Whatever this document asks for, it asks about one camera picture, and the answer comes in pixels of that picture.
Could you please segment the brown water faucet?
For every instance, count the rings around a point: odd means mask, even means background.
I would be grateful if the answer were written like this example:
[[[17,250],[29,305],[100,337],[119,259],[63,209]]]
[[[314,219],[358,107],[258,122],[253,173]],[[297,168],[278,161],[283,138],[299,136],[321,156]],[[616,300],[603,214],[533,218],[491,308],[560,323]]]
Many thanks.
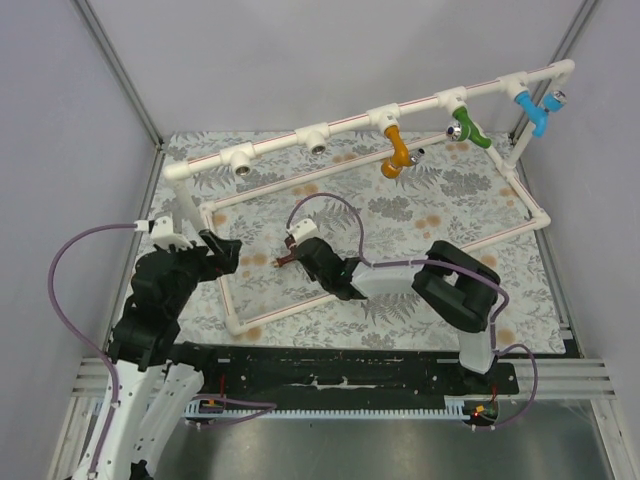
[[[277,257],[272,262],[272,265],[275,268],[282,268],[286,264],[291,263],[291,262],[296,260],[295,252],[296,252],[297,243],[296,243],[295,238],[293,236],[291,236],[291,235],[287,236],[285,238],[285,240],[284,240],[284,244],[285,244],[288,252],[283,256]]]

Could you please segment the orange water faucet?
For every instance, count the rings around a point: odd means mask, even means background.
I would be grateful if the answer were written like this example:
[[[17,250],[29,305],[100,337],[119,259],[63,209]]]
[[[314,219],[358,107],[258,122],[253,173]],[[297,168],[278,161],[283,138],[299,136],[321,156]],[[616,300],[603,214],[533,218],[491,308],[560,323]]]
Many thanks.
[[[425,150],[418,148],[410,151],[402,140],[397,125],[387,127],[384,130],[384,135],[393,146],[393,154],[383,161],[381,173],[388,179],[395,179],[405,168],[416,165],[424,156]]]

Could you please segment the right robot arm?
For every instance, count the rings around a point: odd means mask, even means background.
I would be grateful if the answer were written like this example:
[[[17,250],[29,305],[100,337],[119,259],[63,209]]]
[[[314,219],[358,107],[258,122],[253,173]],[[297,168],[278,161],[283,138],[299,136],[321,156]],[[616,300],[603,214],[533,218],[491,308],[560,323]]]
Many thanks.
[[[499,298],[508,297],[493,270],[456,246],[436,241],[424,258],[368,264],[341,258],[326,241],[310,238],[294,247],[294,258],[311,280],[342,301],[418,295],[457,330],[462,368],[477,375],[492,368],[490,314]]]

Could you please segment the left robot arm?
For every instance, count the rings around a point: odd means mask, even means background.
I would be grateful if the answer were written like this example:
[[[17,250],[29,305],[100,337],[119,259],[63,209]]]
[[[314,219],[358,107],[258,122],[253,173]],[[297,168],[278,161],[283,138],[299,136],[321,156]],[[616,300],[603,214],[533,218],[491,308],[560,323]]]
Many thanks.
[[[177,343],[196,287],[235,272],[242,243],[199,233],[203,245],[156,246],[141,256],[106,358],[110,380],[76,479],[152,479],[185,407],[216,361],[211,347]]]

